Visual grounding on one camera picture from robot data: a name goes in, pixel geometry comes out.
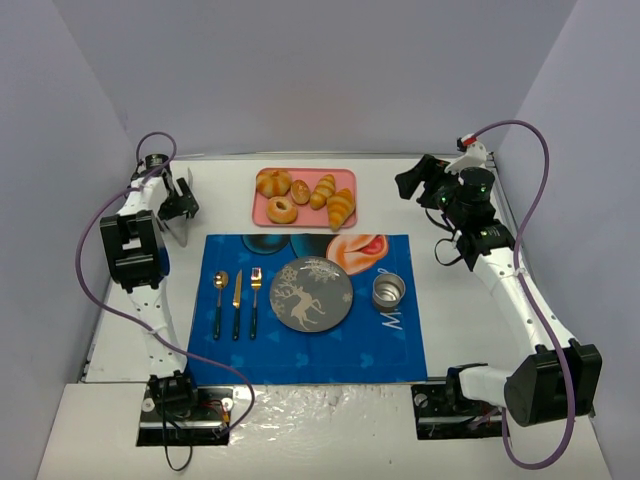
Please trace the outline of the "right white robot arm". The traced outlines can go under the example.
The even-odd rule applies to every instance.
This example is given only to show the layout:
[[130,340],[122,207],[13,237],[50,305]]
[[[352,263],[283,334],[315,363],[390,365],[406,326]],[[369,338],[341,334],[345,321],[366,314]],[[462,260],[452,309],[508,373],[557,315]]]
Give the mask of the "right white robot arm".
[[593,344],[581,344],[552,312],[525,271],[515,238],[491,202],[495,176],[484,167],[448,172],[448,162],[423,156],[395,183],[401,198],[440,213],[460,261],[487,288],[516,340],[522,358],[512,372],[486,363],[454,366],[446,375],[448,402],[462,410],[473,402],[506,409],[522,427],[592,412],[602,368]]

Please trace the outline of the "sugared ring donut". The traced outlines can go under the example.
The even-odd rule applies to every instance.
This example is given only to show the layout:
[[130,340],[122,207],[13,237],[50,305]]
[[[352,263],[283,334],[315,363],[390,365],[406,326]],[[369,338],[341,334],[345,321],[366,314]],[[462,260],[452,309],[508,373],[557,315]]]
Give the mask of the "sugared ring donut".
[[298,209],[287,197],[274,196],[267,202],[266,216],[275,224],[292,224],[298,217]]

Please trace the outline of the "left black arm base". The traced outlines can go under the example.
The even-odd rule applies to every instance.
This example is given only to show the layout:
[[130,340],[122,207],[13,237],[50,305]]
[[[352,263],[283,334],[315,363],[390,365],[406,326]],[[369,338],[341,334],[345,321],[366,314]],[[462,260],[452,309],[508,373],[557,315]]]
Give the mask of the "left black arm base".
[[179,406],[166,399],[166,420],[162,420],[160,397],[145,389],[139,416],[137,447],[226,446],[234,408],[233,389],[198,388],[192,406]]

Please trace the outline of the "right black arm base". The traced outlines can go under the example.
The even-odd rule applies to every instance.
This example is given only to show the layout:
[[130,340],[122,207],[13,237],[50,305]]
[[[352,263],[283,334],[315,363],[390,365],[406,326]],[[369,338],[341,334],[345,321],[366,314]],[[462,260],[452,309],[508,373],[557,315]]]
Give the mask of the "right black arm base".
[[484,439],[502,435],[504,387],[509,373],[470,363],[411,386],[419,440]]

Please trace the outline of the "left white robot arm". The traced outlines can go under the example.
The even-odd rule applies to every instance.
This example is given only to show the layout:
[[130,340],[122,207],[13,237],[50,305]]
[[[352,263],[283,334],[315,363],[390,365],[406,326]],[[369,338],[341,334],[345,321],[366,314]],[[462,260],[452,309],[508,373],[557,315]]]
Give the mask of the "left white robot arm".
[[163,154],[146,156],[132,175],[124,205],[102,217],[99,229],[111,278],[127,292],[136,319],[148,325],[150,396],[155,404],[188,407],[195,402],[195,390],[187,358],[166,346],[177,346],[178,340],[167,299],[170,260],[164,236],[186,247],[188,222],[199,204],[191,191],[192,174],[175,179],[168,160]]

